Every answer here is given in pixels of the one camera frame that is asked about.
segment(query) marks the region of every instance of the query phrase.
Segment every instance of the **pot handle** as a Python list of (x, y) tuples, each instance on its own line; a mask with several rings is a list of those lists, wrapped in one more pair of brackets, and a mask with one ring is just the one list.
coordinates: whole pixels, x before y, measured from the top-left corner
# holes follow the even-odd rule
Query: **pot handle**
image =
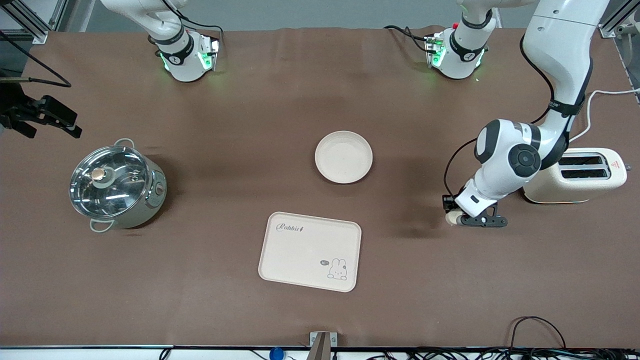
[[(96, 219), (91, 219), (89, 220), (89, 228), (91, 228), (91, 230), (95, 233), (106, 233), (107, 231), (109, 231), (112, 227), (113, 224), (116, 223), (116, 220), (96, 220)], [(95, 228), (95, 224), (109, 224), (105, 229), (103, 230), (98, 230)]]
[(118, 139), (118, 140), (116, 140), (116, 142), (115, 142), (115, 143), (113, 143), (113, 145), (114, 145), (114, 146), (118, 146), (118, 145), (121, 145), (121, 144), (122, 144), (122, 143), (124, 143), (124, 142), (129, 142), (129, 143), (131, 143), (131, 148), (132, 148), (132, 149), (135, 149), (135, 148), (136, 148), (136, 144), (134, 144), (134, 143), (133, 143), (133, 140), (131, 140), (130, 138), (122, 138), (122, 139)]

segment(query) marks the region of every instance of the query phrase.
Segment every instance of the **brown tablecloth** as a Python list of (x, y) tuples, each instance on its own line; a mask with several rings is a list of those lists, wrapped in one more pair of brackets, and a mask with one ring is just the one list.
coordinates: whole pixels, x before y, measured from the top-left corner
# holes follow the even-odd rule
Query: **brown tablecloth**
[[(174, 81), (143, 33), (52, 33), (33, 54), (70, 89), (25, 85), (78, 112), (79, 140), (38, 127), (0, 139), (0, 343), (505, 345), (513, 319), (547, 318), (570, 347), (640, 345), (635, 172), (585, 204), (500, 202), (504, 229), (449, 227), (446, 161), (497, 117), (531, 121), (548, 90), (520, 56), (521, 29), (497, 30), (468, 79), (445, 79), (386, 30), (282, 29), (225, 35), (218, 72)], [(589, 89), (630, 88), (612, 40), (594, 39)], [(51, 76), (30, 62), (30, 76)], [(584, 128), (584, 112), (576, 129)], [(610, 147), (634, 167), (640, 109), (597, 97), (573, 146)], [(317, 142), (364, 136), (374, 165), (359, 183), (317, 172)], [(135, 139), (168, 178), (148, 225), (94, 234), (68, 199), (77, 163)], [(453, 188), (478, 168), (463, 151)], [(257, 273), (267, 218), (287, 211), (357, 222), (356, 288), (337, 293)], [(557, 346), (525, 323), (517, 345)]]

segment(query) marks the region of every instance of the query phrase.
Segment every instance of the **electric pot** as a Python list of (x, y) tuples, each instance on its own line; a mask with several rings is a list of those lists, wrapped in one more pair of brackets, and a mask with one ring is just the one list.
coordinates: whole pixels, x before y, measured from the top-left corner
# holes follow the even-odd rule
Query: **electric pot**
[(93, 151), (78, 164), (71, 176), (69, 197), (76, 211), (90, 218), (92, 231), (127, 229), (157, 213), (166, 197), (166, 179), (131, 139), (123, 138)]

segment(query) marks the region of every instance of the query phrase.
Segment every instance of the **rabbit logo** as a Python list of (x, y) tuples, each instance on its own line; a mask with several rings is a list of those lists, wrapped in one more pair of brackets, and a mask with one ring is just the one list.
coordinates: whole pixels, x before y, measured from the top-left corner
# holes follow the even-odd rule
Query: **rabbit logo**
[(331, 268), (329, 269), (329, 279), (346, 280), (347, 279), (347, 261), (345, 259), (333, 259)]

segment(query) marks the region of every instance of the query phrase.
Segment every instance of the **beige tray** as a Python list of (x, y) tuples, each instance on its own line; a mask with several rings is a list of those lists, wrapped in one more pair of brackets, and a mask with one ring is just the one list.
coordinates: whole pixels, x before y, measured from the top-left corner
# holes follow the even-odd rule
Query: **beige tray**
[(354, 222), (273, 213), (258, 273), (269, 281), (349, 292), (356, 286), (361, 236)]

